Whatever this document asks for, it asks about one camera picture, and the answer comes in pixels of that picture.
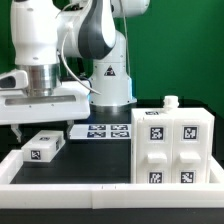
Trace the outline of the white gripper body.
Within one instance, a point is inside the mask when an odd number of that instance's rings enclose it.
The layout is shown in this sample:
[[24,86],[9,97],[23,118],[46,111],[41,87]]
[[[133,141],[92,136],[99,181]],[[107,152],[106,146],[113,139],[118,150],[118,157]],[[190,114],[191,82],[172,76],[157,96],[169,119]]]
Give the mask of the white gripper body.
[[90,115],[89,91],[77,81],[66,81],[51,96],[30,97],[23,70],[0,74],[0,125],[86,119]]

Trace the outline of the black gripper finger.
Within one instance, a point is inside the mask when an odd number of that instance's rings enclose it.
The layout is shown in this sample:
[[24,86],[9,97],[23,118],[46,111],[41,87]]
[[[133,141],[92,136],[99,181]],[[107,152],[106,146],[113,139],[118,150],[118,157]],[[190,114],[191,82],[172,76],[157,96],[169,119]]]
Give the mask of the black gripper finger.
[[16,135],[17,141],[21,141],[21,131],[19,130],[19,125],[18,124],[12,124],[11,125],[11,130]]
[[67,121],[67,130],[66,130],[66,135],[67,135],[67,138],[70,139],[70,132],[71,132],[71,129],[73,128],[74,126],[74,120],[68,120]]

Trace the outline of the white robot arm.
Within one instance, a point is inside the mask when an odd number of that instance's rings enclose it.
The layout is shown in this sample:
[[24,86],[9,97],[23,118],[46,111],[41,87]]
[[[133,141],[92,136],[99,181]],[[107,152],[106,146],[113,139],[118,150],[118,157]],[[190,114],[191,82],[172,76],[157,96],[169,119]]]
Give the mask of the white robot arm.
[[86,119],[136,103],[116,18],[145,13],[150,0],[12,0],[16,68],[0,74],[0,125]]

